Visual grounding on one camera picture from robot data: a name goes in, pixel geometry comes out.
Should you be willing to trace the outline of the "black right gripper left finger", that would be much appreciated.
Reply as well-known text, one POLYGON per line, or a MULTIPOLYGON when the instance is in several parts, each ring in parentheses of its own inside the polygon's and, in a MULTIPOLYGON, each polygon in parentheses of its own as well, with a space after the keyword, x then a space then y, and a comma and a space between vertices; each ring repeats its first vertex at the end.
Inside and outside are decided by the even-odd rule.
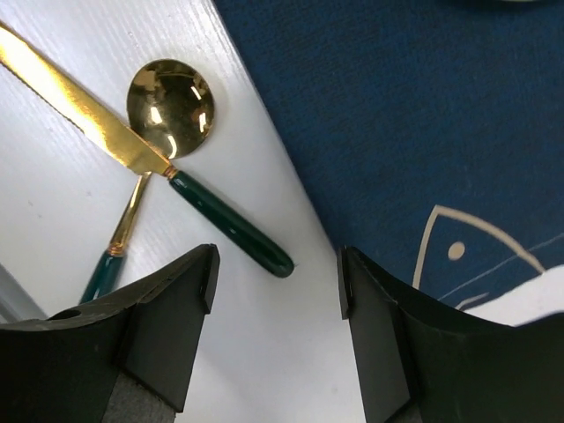
POLYGON ((3 324, 2 421, 174 421, 218 274, 203 244, 94 301, 3 324))

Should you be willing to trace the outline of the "gold knife green handle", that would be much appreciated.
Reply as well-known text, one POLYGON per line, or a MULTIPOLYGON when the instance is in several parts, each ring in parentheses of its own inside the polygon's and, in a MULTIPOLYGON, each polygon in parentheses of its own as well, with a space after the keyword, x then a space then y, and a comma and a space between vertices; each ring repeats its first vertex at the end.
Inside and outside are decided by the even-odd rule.
POLYGON ((1 64, 114 160, 135 174, 153 172, 166 177, 181 197, 269 273, 278 278, 292 274, 293 260, 276 242, 195 178, 173 166, 164 154, 6 24, 1 25, 1 64))

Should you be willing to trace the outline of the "gold spoon green handle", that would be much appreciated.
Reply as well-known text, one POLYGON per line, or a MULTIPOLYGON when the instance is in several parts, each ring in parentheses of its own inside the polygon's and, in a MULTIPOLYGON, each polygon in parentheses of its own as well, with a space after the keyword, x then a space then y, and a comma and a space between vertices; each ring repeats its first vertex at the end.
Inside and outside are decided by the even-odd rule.
MULTIPOLYGON (((130 127, 169 159, 193 153, 208 138, 215 102, 204 77, 174 59, 143 66, 130 84, 126 101, 130 127)), ((137 178, 107 248, 100 256, 80 301, 86 303, 115 289, 126 259, 150 174, 137 178)))

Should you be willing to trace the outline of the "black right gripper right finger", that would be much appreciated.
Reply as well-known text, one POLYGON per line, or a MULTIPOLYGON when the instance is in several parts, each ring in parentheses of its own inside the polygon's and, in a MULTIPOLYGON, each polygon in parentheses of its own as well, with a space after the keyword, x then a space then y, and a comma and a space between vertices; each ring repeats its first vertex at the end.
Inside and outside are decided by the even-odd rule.
POLYGON ((511 327, 451 308, 354 247, 338 252, 369 422, 560 422, 563 317, 511 327))

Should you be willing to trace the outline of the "blue cloth with gold script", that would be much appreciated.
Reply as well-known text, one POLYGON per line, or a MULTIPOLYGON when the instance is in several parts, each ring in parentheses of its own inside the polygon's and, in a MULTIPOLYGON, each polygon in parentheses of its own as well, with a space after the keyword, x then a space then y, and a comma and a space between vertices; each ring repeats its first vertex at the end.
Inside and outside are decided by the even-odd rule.
POLYGON ((562 265, 562 2, 216 7, 334 246, 452 307, 562 265))

